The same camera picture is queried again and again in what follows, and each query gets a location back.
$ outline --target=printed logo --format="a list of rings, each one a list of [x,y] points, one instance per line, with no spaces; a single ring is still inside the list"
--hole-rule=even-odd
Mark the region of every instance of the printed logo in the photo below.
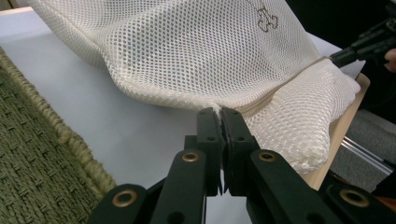
[[[253,6],[259,14],[260,18],[258,21],[258,25],[263,32],[268,33],[270,29],[275,30],[277,28],[277,16],[271,15],[270,12],[268,12],[262,0],[259,0],[259,4],[256,4],[258,5],[257,7],[255,7],[250,1],[247,2],[251,6]]]

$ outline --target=mesh fabric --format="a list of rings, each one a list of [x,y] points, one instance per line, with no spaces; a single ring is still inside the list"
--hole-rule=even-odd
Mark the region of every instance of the mesh fabric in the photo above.
[[[339,71],[330,63],[318,63],[315,66],[318,71],[305,69],[320,56],[282,0],[28,2],[71,50],[87,63],[107,68],[123,92],[149,104],[195,110],[209,106],[241,109],[249,108],[286,83],[281,89],[290,88],[287,86],[300,80],[295,77],[304,74],[313,77],[325,74],[340,83],[350,82],[345,81],[348,77],[337,75]],[[324,84],[322,88],[328,90],[324,93],[329,95],[321,95],[322,91],[311,92],[318,98],[331,98],[339,105],[324,106],[326,111],[318,109],[318,113],[324,111],[331,115],[324,120],[308,122],[323,122],[320,126],[324,130],[320,131],[326,133],[329,122],[346,109],[357,89],[351,91]],[[297,105],[308,106],[316,99],[302,95]],[[247,117],[249,126],[259,136],[263,147],[267,146],[264,142],[274,142],[276,139],[266,139],[268,137],[263,134],[266,131],[260,128],[265,122],[259,117],[264,118],[262,114],[272,110],[269,108],[273,104],[268,106],[259,110],[257,116]],[[289,137],[285,135],[284,138],[289,139],[285,141],[300,139]],[[321,135],[318,139],[320,151],[327,150],[324,142],[328,138],[328,135],[327,138]],[[283,151],[286,158],[294,157],[289,152],[294,149],[280,148],[283,147],[280,144],[270,147]],[[318,158],[311,157],[311,152],[297,150],[303,155],[296,157],[296,160],[302,158],[309,163],[308,169],[298,169],[301,172],[317,168],[326,158],[325,153],[320,152],[320,162],[317,162]]]
[[[324,60],[280,88],[247,126],[262,148],[275,148],[300,174],[329,156],[329,126],[355,99],[360,86]]]

